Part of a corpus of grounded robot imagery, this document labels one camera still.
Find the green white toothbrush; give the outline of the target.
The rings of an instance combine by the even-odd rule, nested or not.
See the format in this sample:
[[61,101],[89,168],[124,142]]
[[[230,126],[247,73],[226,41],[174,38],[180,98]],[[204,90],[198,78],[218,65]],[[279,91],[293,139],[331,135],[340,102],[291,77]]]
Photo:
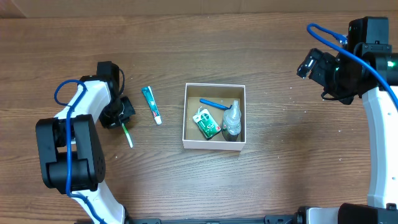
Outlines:
[[133,148],[134,143],[133,143],[133,140],[132,140],[132,137],[131,137],[129,131],[127,130],[126,125],[124,123],[122,123],[121,126],[122,126],[123,131],[124,131],[124,133],[126,135],[126,139],[127,139],[128,144],[129,144],[129,147]]

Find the green white soap packet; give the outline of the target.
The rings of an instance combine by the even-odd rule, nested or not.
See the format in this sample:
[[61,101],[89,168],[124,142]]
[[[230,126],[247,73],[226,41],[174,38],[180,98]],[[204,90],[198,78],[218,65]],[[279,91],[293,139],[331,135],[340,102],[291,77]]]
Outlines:
[[206,140],[210,140],[221,131],[221,127],[207,109],[199,108],[193,116],[193,121],[197,124]]

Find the clear dark liquid bottle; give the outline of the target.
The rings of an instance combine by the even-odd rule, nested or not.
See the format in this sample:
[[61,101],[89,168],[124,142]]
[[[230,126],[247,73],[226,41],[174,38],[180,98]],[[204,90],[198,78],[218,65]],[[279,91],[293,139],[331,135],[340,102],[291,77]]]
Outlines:
[[226,141],[237,141],[241,132],[241,111],[238,100],[234,100],[231,108],[224,111],[221,132]]

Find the blue disposable razor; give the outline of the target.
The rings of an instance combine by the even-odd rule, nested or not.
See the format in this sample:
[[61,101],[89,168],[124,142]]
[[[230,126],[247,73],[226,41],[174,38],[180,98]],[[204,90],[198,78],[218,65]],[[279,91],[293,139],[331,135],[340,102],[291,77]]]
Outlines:
[[208,106],[212,106],[214,108],[218,108],[220,110],[229,110],[232,107],[232,106],[227,107],[227,106],[224,106],[224,105],[221,105],[221,104],[218,104],[218,103],[215,103],[215,102],[203,99],[203,98],[200,98],[200,103],[203,103]]

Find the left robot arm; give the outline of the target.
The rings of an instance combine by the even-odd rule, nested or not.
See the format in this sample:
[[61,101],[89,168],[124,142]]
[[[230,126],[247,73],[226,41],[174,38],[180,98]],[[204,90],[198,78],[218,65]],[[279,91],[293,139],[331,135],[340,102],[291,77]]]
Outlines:
[[125,128],[136,112],[123,96],[124,72],[113,62],[98,62],[96,75],[72,81],[76,93],[53,118],[36,126],[44,184],[76,201],[92,223],[129,223],[129,214],[105,181],[106,160],[96,122]]

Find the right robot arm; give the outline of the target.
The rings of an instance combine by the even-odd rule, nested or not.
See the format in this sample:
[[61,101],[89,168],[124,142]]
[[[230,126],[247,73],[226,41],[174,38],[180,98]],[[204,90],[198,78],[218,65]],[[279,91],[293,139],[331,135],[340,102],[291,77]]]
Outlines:
[[311,23],[307,32],[337,51],[317,48],[297,69],[323,87],[325,101],[352,104],[359,97],[369,126],[371,177],[365,205],[300,207],[289,223],[397,223],[397,54],[389,44],[389,20],[363,17],[347,35]]

